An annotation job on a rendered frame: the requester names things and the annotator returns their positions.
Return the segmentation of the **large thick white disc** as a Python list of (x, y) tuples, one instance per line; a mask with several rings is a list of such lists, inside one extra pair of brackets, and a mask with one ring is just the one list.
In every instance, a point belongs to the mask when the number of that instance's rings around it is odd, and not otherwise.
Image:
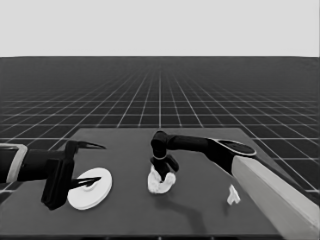
[(100, 204), (110, 193), (113, 179), (106, 168), (96, 167), (82, 173), (78, 178), (100, 177), (93, 185), (70, 189), (68, 203), (77, 210), (89, 210)]

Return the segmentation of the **white round carrier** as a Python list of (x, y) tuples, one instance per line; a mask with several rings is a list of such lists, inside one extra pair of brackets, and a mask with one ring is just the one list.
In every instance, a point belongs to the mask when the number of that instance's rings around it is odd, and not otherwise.
[(169, 185), (169, 184), (166, 184), (165, 181), (161, 183), (161, 182), (157, 181), (156, 179), (154, 179), (151, 176), (150, 172), (149, 172), (148, 178), (147, 178), (147, 185), (148, 185), (149, 182), (156, 182), (156, 183), (159, 184), (159, 193), (158, 194), (167, 193), (171, 189), (171, 187), (175, 184), (174, 183), (173, 185)]

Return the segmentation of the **small white T-shaped piece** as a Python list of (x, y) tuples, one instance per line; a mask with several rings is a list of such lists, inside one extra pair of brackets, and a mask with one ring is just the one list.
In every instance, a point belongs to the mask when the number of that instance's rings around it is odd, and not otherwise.
[(229, 187), (229, 196), (227, 198), (227, 203), (229, 205), (238, 204), (241, 201), (240, 196), (233, 185)]

